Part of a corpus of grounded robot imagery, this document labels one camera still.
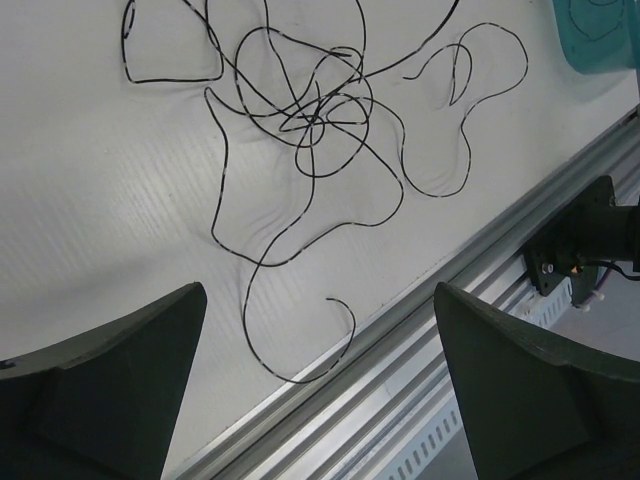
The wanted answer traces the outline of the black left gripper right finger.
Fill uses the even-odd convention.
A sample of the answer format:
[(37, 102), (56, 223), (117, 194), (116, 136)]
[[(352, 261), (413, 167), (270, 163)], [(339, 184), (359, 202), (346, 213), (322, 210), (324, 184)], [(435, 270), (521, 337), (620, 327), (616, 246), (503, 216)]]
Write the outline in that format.
[(479, 478), (638, 478), (638, 362), (448, 283), (434, 309)]

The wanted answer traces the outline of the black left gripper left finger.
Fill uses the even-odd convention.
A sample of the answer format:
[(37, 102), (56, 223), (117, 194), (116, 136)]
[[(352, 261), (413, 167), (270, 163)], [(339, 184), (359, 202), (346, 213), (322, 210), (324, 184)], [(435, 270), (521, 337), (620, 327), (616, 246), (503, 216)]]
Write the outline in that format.
[(190, 283), (2, 361), (2, 478), (160, 478), (206, 308)]

